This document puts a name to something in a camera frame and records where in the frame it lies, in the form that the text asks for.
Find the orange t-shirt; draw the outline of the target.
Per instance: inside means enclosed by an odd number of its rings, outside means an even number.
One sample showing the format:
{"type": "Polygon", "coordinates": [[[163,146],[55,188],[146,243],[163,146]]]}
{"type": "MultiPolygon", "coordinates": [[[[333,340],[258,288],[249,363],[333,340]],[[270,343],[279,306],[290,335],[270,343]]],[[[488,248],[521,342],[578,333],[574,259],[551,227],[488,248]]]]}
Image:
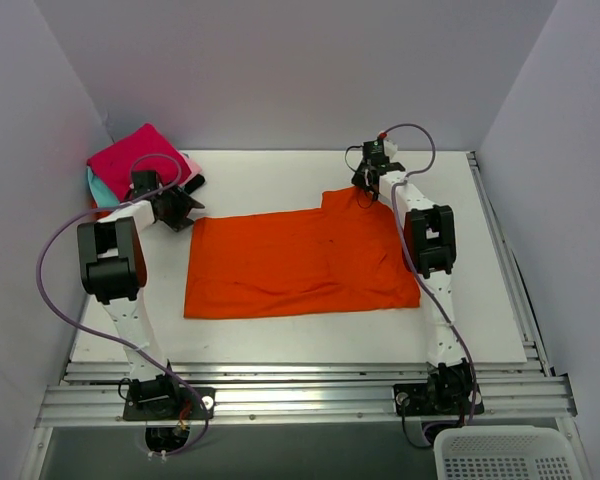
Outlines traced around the orange t-shirt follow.
{"type": "Polygon", "coordinates": [[[358,189],[317,208],[201,218],[190,243],[184,316],[229,320],[414,309],[420,290],[392,210],[358,189]]]}

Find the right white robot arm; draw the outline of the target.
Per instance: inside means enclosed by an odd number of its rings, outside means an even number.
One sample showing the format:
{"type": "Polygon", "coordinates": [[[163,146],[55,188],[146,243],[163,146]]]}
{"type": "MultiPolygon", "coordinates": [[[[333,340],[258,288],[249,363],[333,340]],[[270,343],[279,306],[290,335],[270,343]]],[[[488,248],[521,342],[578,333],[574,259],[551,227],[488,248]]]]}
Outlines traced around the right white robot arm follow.
{"type": "Polygon", "coordinates": [[[455,327],[452,270],[457,258],[455,219],[450,206],[428,199],[412,182],[415,175],[393,159],[397,146],[382,132],[361,146],[354,186],[390,202],[403,258],[421,291],[425,354],[429,365],[424,400],[435,412],[475,401],[475,368],[455,327]]]}

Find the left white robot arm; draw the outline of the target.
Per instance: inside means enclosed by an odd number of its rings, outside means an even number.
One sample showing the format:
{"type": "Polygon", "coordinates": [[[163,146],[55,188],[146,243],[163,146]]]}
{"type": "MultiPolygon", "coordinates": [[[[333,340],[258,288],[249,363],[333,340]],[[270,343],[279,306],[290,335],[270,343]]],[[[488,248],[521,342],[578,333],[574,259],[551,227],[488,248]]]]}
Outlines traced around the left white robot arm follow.
{"type": "Polygon", "coordinates": [[[162,222],[174,232],[193,225],[189,213],[204,206],[179,185],[166,186],[153,170],[131,174],[131,203],[95,222],[77,227],[81,281],[112,320],[126,354],[130,373],[126,401],[170,419],[183,403],[181,386],[165,371],[170,368],[151,326],[143,289],[148,272],[140,232],[162,222]]]}

